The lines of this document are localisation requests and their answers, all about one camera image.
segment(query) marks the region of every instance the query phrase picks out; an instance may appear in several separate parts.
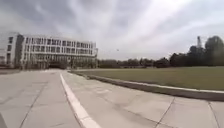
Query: white building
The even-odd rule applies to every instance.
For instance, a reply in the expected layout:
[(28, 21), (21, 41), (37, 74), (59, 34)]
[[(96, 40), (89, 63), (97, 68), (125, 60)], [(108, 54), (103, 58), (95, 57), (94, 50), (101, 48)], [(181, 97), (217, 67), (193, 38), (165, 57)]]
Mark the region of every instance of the white building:
[(16, 43), (19, 38), (19, 33), (15, 32), (0, 34), (0, 65), (14, 67)]
[(48, 68), (60, 67), (95, 67), (96, 43), (80, 42), (68, 38), (37, 35), (5, 36), (1, 47), (0, 59), (10, 67)]

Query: building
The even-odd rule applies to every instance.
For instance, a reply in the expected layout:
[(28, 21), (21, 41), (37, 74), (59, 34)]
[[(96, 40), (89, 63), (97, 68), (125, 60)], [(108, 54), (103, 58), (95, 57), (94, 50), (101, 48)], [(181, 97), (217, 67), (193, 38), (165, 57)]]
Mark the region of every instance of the building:
[(12, 33), (0, 37), (0, 63), (11, 68), (94, 68), (96, 43)]

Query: cloudy sky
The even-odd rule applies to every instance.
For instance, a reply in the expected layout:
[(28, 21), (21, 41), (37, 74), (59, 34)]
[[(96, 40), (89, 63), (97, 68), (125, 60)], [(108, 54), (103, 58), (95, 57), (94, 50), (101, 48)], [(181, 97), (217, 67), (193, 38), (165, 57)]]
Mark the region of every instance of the cloudy sky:
[(97, 43), (99, 58), (157, 59), (224, 37), (224, 0), (0, 0), (0, 32)]

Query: road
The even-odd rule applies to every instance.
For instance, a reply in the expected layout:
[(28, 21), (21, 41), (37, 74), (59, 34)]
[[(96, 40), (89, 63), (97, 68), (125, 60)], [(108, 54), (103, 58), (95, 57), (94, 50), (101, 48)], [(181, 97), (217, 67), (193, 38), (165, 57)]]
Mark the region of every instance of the road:
[(1, 75), (0, 113), (7, 128), (80, 128), (61, 85), (60, 71)]
[(0, 113), (0, 128), (2, 120), (7, 128), (93, 128), (90, 119), (100, 128), (224, 128), (223, 102), (143, 92), (62, 70), (1, 75)]

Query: curb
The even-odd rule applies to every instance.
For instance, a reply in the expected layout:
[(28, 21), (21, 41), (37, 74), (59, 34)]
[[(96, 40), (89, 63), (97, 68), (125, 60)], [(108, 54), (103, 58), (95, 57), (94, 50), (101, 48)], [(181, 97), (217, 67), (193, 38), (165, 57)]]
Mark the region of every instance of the curb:
[(147, 84), (147, 83), (124, 81), (119, 79), (111, 79), (111, 78), (94, 76), (94, 75), (84, 75), (80, 73), (77, 75), (87, 76), (90, 79), (95, 79), (102, 82), (107, 82), (114, 85), (127, 87), (131, 89), (137, 89), (137, 90), (141, 90), (145, 92), (154, 92), (154, 93), (161, 93), (161, 94), (167, 94), (172, 96), (210, 100), (210, 101), (224, 101), (224, 91), (197, 90), (197, 89), (169, 87), (169, 86), (161, 86), (157, 84)]
[(68, 102), (73, 110), (75, 117), (83, 128), (101, 128), (86, 112), (71, 88), (65, 82), (62, 74), (60, 74), (63, 88), (65, 90)]

